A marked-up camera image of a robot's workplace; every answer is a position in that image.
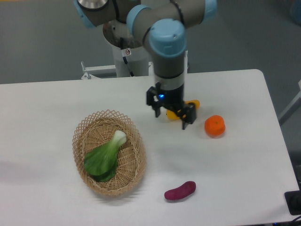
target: sweet potato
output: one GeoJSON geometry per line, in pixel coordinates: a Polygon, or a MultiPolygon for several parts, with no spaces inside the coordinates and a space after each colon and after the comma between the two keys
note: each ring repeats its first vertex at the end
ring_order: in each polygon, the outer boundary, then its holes
{"type": "Polygon", "coordinates": [[[175,189],[169,190],[164,193],[164,197],[167,200],[179,200],[187,197],[188,195],[192,194],[196,190],[196,183],[193,181],[187,181],[180,187],[175,189]]]}

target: white vegetable stem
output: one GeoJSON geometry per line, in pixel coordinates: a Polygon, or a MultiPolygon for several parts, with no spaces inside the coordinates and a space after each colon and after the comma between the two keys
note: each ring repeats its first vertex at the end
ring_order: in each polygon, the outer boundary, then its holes
{"type": "Polygon", "coordinates": [[[114,133],[114,136],[111,140],[111,142],[113,144],[116,144],[116,146],[118,148],[120,148],[126,141],[127,141],[127,135],[124,132],[120,131],[120,130],[117,130],[114,133]]]}

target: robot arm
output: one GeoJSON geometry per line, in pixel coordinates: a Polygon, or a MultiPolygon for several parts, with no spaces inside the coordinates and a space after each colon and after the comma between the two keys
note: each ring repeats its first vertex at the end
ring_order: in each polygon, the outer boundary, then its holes
{"type": "Polygon", "coordinates": [[[84,22],[88,20],[93,26],[115,19],[124,23],[126,18],[131,34],[143,44],[154,63],[155,87],[146,93],[147,105],[152,106],[156,117],[161,107],[173,111],[181,118],[182,129],[192,124],[195,106],[183,100],[185,29],[213,17],[217,0],[171,0],[157,9],[140,5],[139,0],[74,1],[84,22]]]}

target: bok choy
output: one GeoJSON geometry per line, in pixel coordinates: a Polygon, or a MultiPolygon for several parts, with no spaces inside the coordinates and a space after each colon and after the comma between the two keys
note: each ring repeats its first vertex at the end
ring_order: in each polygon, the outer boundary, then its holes
{"type": "Polygon", "coordinates": [[[104,182],[110,180],[115,176],[118,166],[118,150],[126,141],[126,134],[117,130],[110,141],[86,154],[84,159],[85,170],[96,181],[104,182]]]}

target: white table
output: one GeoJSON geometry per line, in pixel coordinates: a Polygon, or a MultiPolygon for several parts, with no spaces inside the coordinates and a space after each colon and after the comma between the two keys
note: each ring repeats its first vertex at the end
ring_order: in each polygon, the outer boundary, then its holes
{"type": "Polygon", "coordinates": [[[189,74],[185,99],[198,118],[159,118],[145,104],[153,78],[0,85],[0,225],[234,226],[292,220],[284,192],[298,190],[276,114],[258,70],[189,74]],[[127,114],[147,152],[143,181],[117,198],[93,193],[72,154],[75,128],[101,110],[127,114]],[[209,138],[204,121],[219,114],[226,132],[209,138]],[[166,190],[193,180],[184,202],[166,190]]]}

